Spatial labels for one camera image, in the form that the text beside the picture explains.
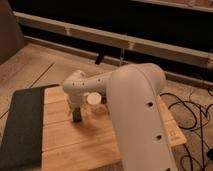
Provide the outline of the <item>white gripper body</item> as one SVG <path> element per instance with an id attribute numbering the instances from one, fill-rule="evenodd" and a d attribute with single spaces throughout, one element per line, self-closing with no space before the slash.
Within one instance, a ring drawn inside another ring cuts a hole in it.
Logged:
<path id="1" fill-rule="evenodd" d="M 68 104 L 71 110 L 71 113 L 79 113 L 80 107 L 85 103 L 86 97 L 83 94 L 77 94 L 76 96 L 68 96 Z"/>

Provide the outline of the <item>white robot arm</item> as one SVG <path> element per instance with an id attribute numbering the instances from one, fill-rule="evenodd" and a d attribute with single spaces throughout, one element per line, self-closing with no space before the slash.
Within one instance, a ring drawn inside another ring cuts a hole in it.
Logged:
<path id="1" fill-rule="evenodd" d="M 164 71 L 146 63 L 90 78 L 77 70 L 62 87 L 74 108 L 85 92 L 106 95 L 124 171 L 178 171 L 157 102 L 165 83 Z"/>

